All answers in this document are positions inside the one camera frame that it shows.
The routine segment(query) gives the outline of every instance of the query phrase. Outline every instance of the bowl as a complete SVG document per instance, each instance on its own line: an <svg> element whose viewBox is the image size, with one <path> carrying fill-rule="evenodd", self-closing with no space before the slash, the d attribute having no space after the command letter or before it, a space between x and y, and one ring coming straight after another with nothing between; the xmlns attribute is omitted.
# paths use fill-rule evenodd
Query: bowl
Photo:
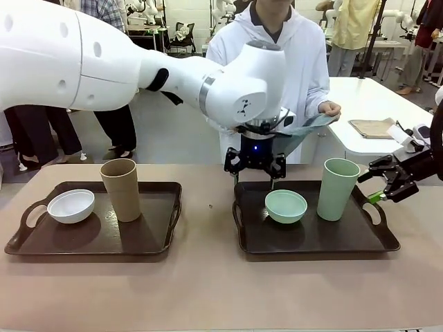
<svg viewBox="0 0 443 332"><path fill-rule="evenodd" d="M69 190L48 204L48 213L59 223L78 223L92 213L94 202L94 194L89 190Z"/></svg>
<svg viewBox="0 0 443 332"><path fill-rule="evenodd" d="M307 203L291 190L274 190L267 194L264 204L268 215L278 223L295 223L306 213Z"/></svg>

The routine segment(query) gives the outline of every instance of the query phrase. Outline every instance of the green cup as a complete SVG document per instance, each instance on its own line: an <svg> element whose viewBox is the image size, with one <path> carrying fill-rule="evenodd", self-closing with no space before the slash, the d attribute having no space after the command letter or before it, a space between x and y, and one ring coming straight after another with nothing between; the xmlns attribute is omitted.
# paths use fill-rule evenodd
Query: green cup
<svg viewBox="0 0 443 332"><path fill-rule="evenodd" d="M359 175L360 167L352 161L340 158L325 161L317 206L321 218L328 221L341 218Z"/></svg>

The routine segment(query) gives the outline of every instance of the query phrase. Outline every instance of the yellow shirt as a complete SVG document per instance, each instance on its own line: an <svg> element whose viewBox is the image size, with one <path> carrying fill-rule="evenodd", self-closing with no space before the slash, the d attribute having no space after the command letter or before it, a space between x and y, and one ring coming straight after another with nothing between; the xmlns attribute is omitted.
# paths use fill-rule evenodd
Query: yellow shirt
<svg viewBox="0 0 443 332"><path fill-rule="evenodd" d="M332 35L332 43L346 50L366 46L368 33L380 0L343 0Z"/></svg>

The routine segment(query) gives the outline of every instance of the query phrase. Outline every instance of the plaid shirt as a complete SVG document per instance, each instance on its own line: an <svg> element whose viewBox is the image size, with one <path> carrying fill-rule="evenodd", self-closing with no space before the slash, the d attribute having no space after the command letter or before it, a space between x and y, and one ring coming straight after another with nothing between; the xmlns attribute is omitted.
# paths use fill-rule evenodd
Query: plaid shirt
<svg viewBox="0 0 443 332"><path fill-rule="evenodd" d="M125 31L122 17L114 0L82 0L81 11Z"/></svg>

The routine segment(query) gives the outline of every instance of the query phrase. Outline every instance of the tall tumbler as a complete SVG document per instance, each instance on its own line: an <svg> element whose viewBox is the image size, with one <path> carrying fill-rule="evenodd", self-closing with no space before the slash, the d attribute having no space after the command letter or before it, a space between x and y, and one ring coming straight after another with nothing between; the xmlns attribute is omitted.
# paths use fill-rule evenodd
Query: tall tumbler
<svg viewBox="0 0 443 332"><path fill-rule="evenodd" d="M122 222L137 219L141 211L136 163L131 159L111 160L102 166L100 174L117 219Z"/></svg>
<svg viewBox="0 0 443 332"><path fill-rule="evenodd" d="M352 161L340 158L325 161L317 206L321 218L328 221L341 218L359 174L360 167Z"/></svg>

